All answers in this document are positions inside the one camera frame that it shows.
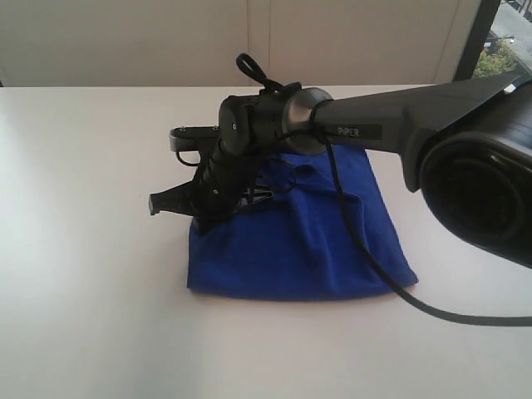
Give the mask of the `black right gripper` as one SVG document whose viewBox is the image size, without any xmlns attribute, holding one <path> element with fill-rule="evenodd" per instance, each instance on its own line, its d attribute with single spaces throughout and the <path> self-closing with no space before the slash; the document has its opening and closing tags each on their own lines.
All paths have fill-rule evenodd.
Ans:
<svg viewBox="0 0 532 399">
<path fill-rule="evenodd" d="M 189 181 L 149 195 L 150 215 L 160 212 L 195 217 L 200 233 L 273 198 L 268 186 L 254 186 L 272 144 L 283 134 L 287 97 L 261 93 L 229 96 L 219 108 L 219 136 L 206 163 Z"/>
</svg>

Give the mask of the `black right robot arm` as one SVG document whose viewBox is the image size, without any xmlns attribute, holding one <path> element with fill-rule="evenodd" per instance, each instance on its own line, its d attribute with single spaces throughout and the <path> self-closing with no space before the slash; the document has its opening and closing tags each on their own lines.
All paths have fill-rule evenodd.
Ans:
<svg viewBox="0 0 532 399">
<path fill-rule="evenodd" d="M 152 214 L 213 226 L 258 195 L 274 152 L 317 155 L 327 144 L 397 154 L 407 189 L 469 244 L 531 265 L 531 81 L 503 73 L 334 99 L 291 84 L 228 96 L 216 126 L 173 129 L 174 152 L 198 151 L 191 181 L 152 194 Z"/>
</svg>

